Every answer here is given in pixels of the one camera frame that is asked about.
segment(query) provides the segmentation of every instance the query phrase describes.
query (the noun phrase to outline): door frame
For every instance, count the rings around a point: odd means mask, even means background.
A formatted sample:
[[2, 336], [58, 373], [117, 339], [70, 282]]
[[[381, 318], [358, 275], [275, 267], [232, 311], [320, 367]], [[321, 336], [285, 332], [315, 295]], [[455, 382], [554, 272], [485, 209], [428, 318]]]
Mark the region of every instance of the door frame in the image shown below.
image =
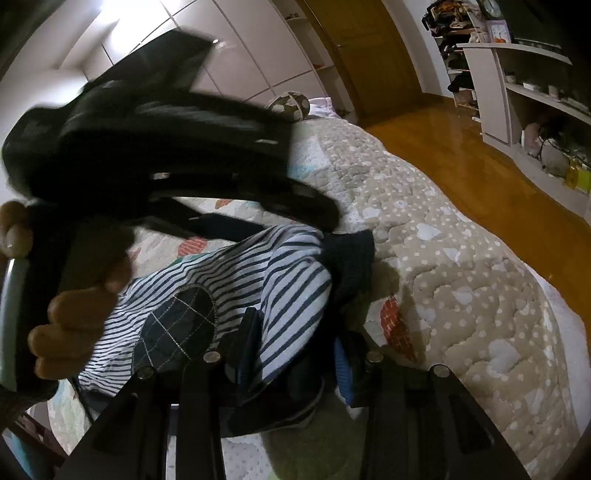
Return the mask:
[[361, 102], [361, 97], [351, 80], [351, 76], [349, 75], [349, 71], [345, 67], [343, 60], [340, 57], [339, 50], [336, 45], [332, 43], [332, 40], [328, 36], [328, 33], [324, 30], [324, 27], [318, 21], [312, 9], [308, 6], [306, 0], [295, 0], [296, 3], [300, 6], [300, 8], [304, 11], [304, 15], [310, 21], [312, 28], [314, 28], [316, 34], [320, 37], [320, 41], [324, 44], [324, 47], [328, 51], [330, 58], [332, 59], [333, 63], [335, 64], [335, 68], [341, 79], [343, 80], [343, 84], [345, 84], [345, 88], [347, 89], [347, 93], [351, 98], [351, 102], [355, 107], [355, 113], [357, 114], [358, 118], [364, 118], [367, 116], [367, 112], [365, 108], [363, 108], [363, 104]]

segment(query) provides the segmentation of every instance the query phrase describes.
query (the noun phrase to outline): bed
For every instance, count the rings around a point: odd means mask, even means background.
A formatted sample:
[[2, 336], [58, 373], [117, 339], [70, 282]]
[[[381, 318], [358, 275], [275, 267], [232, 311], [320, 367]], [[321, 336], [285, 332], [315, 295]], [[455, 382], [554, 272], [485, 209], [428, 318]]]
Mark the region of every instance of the bed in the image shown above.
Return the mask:
[[[350, 326], [402, 363], [448, 365], [529, 475], [551, 479], [591, 419], [591, 369], [580, 318], [499, 238], [364, 130], [339, 118], [301, 122], [292, 158], [293, 177], [338, 202], [339, 232], [374, 233], [374, 287], [349, 305]], [[289, 223], [252, 202], [183, 201], [269, 226]], [[130, 254], [141, 276], [227, 244], [138, 231]], [[49, 411], [56, 437], [70, 452], [88, 425], [66, 382]], [[357, 478], [365, 421], [366, 412], [348, 410], [329, 391], [306, 427], [224, 439], [226, 476]], [[170, 478], [174, 442], [172, 437]]]

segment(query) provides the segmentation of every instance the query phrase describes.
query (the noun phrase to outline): striped shirt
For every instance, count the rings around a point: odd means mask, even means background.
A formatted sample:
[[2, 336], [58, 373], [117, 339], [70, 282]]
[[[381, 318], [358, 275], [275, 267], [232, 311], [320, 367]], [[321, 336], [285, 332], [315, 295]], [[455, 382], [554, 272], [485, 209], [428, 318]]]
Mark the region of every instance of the striped shirt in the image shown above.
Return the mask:
[[238, 329], [246, 308], [261, 311], [255, 381], [270, 383], [308, 342], [328, 302], [330, 274], [317, 259], [322, 239], [322, 233], [309, 226], [276, 226], [134, 280], [120, 295], [79, 375], [82, 387], [115, 395], [133, 373], [134, 349], [146, 320], [181, 289], [194, 285], [213, 302], [210, 349]]

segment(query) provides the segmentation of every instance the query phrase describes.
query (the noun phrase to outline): pillow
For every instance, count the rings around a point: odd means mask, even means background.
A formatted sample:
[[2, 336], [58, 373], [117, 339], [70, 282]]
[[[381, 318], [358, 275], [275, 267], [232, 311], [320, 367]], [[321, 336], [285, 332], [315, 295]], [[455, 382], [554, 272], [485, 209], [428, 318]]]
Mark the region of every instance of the pillow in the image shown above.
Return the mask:
[[310, 100], [310, 114], [308, 118], [340, 118], [340, 116], [335, 112], [332, 98], [320, 97]]
[[285, 92], [269, 103], [267, 109], [282, 113], [293, 122], [300, 122], [310, 113], [310, 102], [299, 92]]

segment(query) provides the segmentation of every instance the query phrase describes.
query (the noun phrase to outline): yellow container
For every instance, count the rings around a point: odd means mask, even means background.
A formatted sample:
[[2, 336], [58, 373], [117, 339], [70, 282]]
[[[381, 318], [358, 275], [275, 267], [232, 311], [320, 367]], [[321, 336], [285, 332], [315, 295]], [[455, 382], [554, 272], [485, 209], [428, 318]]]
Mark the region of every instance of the yellow container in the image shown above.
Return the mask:
[[570, 188], [575, 189], [579, 183], [579, 166], [581, 163], [571, 156], [569, 156], [569, 166], [566, 169], [566, 177], [564, 178], [564, 184]]
[[586, 165], [581, 165], [579, 167], [577, 188], [585, 193], [591, 191], [591, 171], [589, 171]]

